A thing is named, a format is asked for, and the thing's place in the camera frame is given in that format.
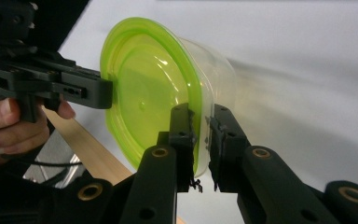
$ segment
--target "black mechanical part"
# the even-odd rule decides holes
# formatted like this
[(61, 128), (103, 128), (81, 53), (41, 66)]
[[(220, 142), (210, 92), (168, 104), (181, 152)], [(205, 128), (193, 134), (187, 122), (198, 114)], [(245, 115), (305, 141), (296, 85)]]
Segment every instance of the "black mechanical part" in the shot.
[(55, 190), (0, 172), (0, 223), (37, 223), (41, 200)]
[(358, 224), (358, 184), (333, 181), (327, 184), (324, 204), (342, 224)]
[(175, 223), (176, 192), (175, 149), (150, 147), (142, 157), (119, 223)]
[(175, 148), (177, 155), (177, 191), (188, 192), (194, 185), (194, 146), (197, 137), (192, 127), (194, 113), (188, 104), (175, 106), (171, 110), (171, 123), (168, 144)]
[(23, 39), (33, 26), (35, 9), (28, 2), (0, 1), (0, 39)]
[(102, 223), (113, 195), (106, 180), (79, 178), (41, 201), (38, 223)]
[(113, 84), (99, 73), (76, 66), (58, 53), (57, 62), (35, 56), (35, 60), (7, 62), (0, 60), (0, 99), (15, 98), (21, 119), (37, 120), (36, 98), (45, 99), (46, 108), (57, 110), (64, 100), (93, 108), (110, 108)]
[(276, 152), (248, 147), (242, 170), (267, 215), (267, 223), (338, 223)]
[(214, 189), (221, 192), (238, 192), (241, 176), (241, 159), (245, 148), (251, 144), (231, 111), (214, 105), (214, 117), (210, 119), (212, 142), (209, 169)]
[(33, 0), (37, 6), (34, 29), (24, 43), (41, 49), (58, 51), (81, 16), (89, 0)]
[(113, 186), (112, 197), (104, 211), (104, 217), (101, 223), (118, 224), (123, 214), (124, 205), (130, 195), (131, 186), (135, 175), (131, 175), (125, 180)]

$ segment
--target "screw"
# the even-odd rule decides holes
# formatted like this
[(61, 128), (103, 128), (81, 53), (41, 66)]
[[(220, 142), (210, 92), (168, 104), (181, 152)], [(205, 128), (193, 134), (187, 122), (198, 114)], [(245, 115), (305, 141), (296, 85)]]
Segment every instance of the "screw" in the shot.
[(165, 148), (156, 148), (152, 151), (154, 157), (165, 157), (168, 155), (168, 150)]
[(22, 16), (15, 16), (15, 17), (13, 18), (13, 23), (14, 23), (14, 24), (20, 24), (20, 23), (22, 23)]
[(83, 187), (78, 193), (77, 198), (81, 201), (90, 201), (101, 195), (103, 185), (100, 183), (91, 183)]
[(252, 153), (260, 159), (266, 159), (271, 156), (271, 153), (264, 148), (255, 148), (253, 149)]
[(358, 189), (354, 189), (351, 187), (341, 187), (338, 189), (338, 192), (345, 199), (353, 203), (358, 203)]

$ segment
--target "gray surface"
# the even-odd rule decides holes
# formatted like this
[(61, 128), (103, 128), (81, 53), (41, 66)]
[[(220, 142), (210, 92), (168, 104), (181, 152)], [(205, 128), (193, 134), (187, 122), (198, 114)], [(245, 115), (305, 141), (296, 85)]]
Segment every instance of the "gray surface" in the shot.
[[(76, 162), (74, 161), (75, 155), (68, 144), (63, 140), (61, 135), (58, 132), (53, 132), (49, 140), (46, 142), (42, 148), (39, 155), (36, 157), (37, 161), (49, 162), (49, 163), (69, 163)], [(63, 179), (57, 184), (57, 188), (65, 187), (69, 182), (71, 182), (76, 176), (81, 175), (84, 171), (83, 165), (73, 166), (69, 168), (69, 172), (66, 178)], [(46, 180), (52, 178), (63, 168), (61, 167), (47, 167), (47, 166), (38, 166), (33, 165), (25, 173), (24, 178), (32, 179), (34, 182), (43, 183)]]

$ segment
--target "wooden stick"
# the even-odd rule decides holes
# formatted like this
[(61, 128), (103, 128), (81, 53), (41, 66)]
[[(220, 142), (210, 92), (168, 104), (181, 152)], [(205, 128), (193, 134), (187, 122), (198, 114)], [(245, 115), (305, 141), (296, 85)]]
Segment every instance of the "wooden stick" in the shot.
[[(51, 110), (46, 108), (43, 108), (43, 110), (94, 178), (105, 179), (115, 185), (132, 175), (129, 169), (75, 119), (62, 119)], [(176, 219), (176, 223), (185, 224), (179, 217)]]

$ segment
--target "transparent container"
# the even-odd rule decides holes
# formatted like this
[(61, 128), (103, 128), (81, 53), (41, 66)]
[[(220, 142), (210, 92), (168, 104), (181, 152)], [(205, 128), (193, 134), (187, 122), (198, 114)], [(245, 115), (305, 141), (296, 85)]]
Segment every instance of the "transparent container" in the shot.
[(194, 173), (206, 170), (213, 105), (234, 105), (235, 73), (224, 57), (155, 21), (129, 18), (106, 38), (101, 74), (114, 84), (106, 125), (134, 168), (158, 133), (170, 129), (171, 109), (188, 103), (198, 137)]

